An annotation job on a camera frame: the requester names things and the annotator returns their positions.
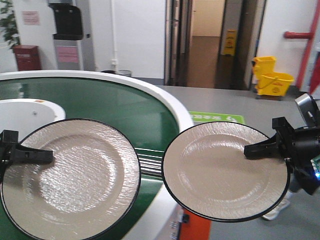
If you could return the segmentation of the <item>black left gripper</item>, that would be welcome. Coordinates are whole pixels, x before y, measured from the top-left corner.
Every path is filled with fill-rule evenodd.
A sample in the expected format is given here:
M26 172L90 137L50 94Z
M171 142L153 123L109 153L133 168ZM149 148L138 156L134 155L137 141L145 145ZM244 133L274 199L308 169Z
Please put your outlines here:
M0 174L16 164L46 165L54 160L52 150L43 150L19 145L19 132L3 130L0 134Z

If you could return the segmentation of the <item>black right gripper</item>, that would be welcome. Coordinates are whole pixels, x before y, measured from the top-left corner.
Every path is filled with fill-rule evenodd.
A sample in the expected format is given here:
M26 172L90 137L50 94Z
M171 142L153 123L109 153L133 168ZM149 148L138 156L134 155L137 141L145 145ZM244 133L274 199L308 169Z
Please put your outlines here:
M320 128L303 126L293 128L285 117L272 119L275 135L267 140L245 145L247 159L276 158L279 154L293 170L300 187L309 195L320 188L312 159L320 155Z

